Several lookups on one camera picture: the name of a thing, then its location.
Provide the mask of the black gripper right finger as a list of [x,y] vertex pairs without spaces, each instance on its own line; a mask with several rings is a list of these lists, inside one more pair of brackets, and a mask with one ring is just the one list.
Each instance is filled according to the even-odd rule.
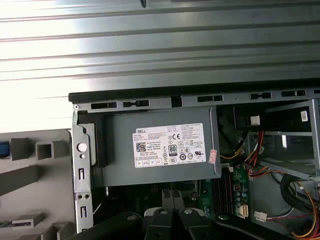
[[290,240],[249,220],[228,213],[218,213],[213,219],[206,218],[198,208],[185,207],[179,190],[172,190],[174,208],[184,231],[190,240]]

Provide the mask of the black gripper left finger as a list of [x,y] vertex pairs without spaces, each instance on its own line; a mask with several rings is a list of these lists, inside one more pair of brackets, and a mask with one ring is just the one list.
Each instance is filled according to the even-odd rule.
[[135,212],[123,212],[69,240],[169,240],[173,227],[173,195],[162,191],[162,207],[149,208],[143,217]]

